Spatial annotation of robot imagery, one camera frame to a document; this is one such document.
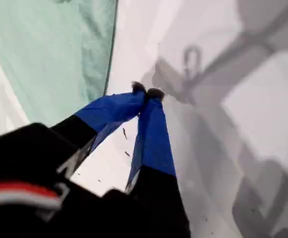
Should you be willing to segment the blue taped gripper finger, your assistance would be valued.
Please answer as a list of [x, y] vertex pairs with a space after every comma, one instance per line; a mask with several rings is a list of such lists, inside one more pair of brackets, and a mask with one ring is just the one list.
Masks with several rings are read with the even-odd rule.
[[133, 82], [132, 92], [100, 97], [51, 127], [77, 147], [77, 151], [57, 168], [57, 172], [70, 178], [100, 143], [121, 124], [140, 113], [145, 101], [145, 87]]
[[147, 91], [139, 114], [128, 195], [139, 206], [138, 218], [148, 238], [191, 236], [167, 131], [162, 100], [156, 88]]

